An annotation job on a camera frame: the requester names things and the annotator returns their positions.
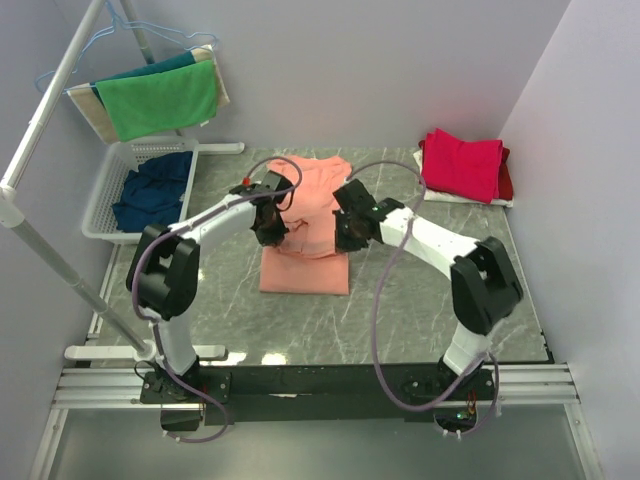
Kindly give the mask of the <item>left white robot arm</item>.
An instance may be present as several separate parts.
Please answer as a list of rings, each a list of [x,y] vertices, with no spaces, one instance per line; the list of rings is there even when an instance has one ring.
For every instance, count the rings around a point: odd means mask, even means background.
[[[198,215],[169,226],[151,224],[143,230],[126,286],[136,315],[150,323],[156,371],[165,378],[164,389],[176,401],[206,398],[188,326],[201,254],[248,230],[264,245],[281,242],[287,229],[279,206],[293,198],[299,185],[269,172],[260,182],[244,181],[232,188]]]

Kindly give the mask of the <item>salmon pink t shirt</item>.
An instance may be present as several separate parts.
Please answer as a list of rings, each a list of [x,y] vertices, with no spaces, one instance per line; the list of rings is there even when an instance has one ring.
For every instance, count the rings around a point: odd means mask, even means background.
[[[291,182],[292,206],[281,214],[288,229],[277,247],[262,251],[259,289],[264,293],[347,295],[349,259],[336,251],[333,196],[352,166],[339,156],[326,159],[291,155],[272,160],[267,168]]]

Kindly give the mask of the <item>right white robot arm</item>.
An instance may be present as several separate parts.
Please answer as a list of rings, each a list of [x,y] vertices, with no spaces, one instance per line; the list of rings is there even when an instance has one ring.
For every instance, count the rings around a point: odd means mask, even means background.
[[[492,236],[478,240],[455,233],[398,200],[377,201],[359,180],[344,184],[333,196],[338,250],[355,252],[371,240],[396,249],[377,292],[402,252],[449,280],[457,326],[427,391],[435,399],[464,397],[474,386],[473,373],[489,357],[495,330],[524,297],[504,244]]]

